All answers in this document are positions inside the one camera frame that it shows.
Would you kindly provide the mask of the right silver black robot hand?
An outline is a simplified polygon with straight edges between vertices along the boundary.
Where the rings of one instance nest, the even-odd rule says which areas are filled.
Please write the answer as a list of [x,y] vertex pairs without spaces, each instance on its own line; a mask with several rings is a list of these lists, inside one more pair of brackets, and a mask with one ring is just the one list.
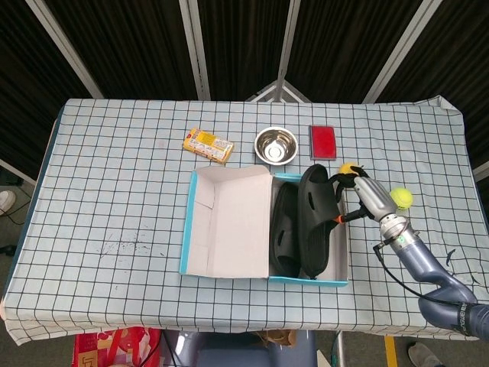
[[339,173],[329,178],[331,184],[337,183],[335,189],[337,203],[346,188],[356,192],[360,203],[359,209],[338,216],[335,219],[337,223],[343,224],[364,217],[380,222],[385,216],[396,213],[397,205],[380,183],[371,178],[362,167],[351,166],[351,170],[353,174]]

